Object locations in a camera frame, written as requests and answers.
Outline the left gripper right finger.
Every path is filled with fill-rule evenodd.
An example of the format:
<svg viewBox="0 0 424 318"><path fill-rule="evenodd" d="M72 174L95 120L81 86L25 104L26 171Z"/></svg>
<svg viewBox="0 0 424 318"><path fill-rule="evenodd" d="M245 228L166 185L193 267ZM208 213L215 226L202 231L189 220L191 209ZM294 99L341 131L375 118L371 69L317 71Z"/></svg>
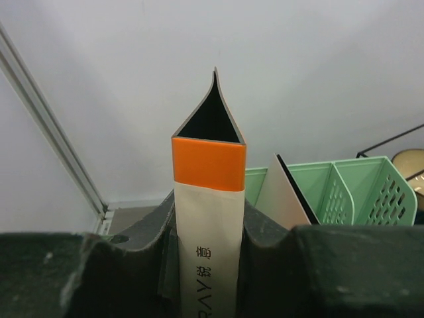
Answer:
<svg viewBox="0 0 424 318"><path fill-rule="evenodd" d="M246 203L238 317L422 317L422 226L297 226Z"/></svg>

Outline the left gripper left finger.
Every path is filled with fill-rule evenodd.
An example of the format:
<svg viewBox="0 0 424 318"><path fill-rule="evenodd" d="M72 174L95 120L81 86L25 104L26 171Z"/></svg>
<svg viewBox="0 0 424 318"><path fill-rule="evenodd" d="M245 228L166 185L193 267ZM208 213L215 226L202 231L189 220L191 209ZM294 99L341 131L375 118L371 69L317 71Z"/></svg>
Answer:
<svg viewBox="0 0 424 318"><path fill-rule="evenodd" d="M2 317L178 317L174 195L116 235L3 233Z"/></svg>

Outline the orange folder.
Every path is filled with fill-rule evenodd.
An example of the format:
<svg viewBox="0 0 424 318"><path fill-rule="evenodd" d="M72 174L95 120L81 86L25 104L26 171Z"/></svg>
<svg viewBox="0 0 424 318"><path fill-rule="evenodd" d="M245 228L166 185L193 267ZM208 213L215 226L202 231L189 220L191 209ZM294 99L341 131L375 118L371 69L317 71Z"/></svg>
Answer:
<svg viewBox="0 0 424 318"><path fill-rule="evenodd" d="M172 135L183 317L234 317L245 201L246 143L219 76Z"/></svg>

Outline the white folder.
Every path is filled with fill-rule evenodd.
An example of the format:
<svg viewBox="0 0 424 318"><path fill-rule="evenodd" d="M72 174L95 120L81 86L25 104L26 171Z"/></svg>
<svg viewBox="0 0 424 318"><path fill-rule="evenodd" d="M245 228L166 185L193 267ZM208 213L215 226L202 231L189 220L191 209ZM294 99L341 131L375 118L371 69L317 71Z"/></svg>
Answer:
<svg viewBox="0 0 424 318"><path fill-rule="evenodd" d="M283 228L318 225L319 221L279 154L272 157L255 208Z"/></svg>

